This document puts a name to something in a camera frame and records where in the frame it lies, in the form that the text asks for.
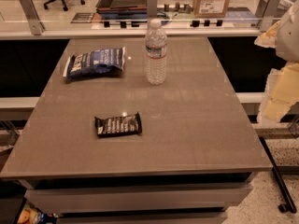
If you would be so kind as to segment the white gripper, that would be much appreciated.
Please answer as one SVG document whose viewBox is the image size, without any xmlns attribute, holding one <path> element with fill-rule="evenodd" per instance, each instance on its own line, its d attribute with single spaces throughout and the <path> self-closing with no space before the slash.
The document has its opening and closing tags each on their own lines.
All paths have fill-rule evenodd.
<svg viewBox="0 0 299 224">
<path fill-rule="evenodd" d="M 276 48 L 276 55 L 288 61 L 280 70 L 270 71 L 258 113 L 259 123 L 279 123 L 299 101 L 299 63 L 293 63 L 299 62 L 299 0 L 254 44 Z"/>
</svg>

